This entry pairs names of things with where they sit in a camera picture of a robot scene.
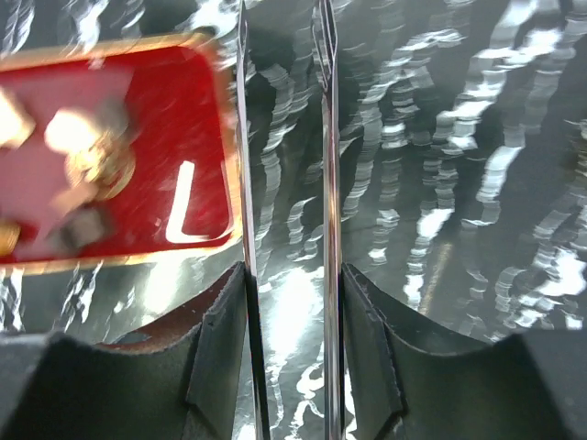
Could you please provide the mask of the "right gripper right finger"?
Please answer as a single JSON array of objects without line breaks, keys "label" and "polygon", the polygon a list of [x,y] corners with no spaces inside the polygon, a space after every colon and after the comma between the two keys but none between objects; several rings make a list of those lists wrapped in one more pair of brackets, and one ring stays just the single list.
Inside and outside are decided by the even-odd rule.
[{"label": "right gripper right finger", "polygon": [[360,439],[583,439],[586,334],[532,329],[484,343],[342,268]]}]

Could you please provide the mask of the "white square chocolate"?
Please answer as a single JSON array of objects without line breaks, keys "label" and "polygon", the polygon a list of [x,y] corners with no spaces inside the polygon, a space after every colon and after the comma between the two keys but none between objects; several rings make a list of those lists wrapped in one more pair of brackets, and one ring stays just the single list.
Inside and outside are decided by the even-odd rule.
[{"label": "white square chocolate", "polygon": [[1,147],[19,149],[32,135],[36,123],[16,95],[1,89]]}]

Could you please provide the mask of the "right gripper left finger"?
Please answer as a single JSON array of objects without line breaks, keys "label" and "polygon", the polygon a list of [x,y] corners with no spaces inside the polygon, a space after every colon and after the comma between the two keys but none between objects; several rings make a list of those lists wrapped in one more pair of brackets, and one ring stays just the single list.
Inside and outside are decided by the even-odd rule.
[{"label": "right gripper left finger", "polygon": [[1,339],[4,439],[228,439],[247,322],[245,268],[110,345]]}]

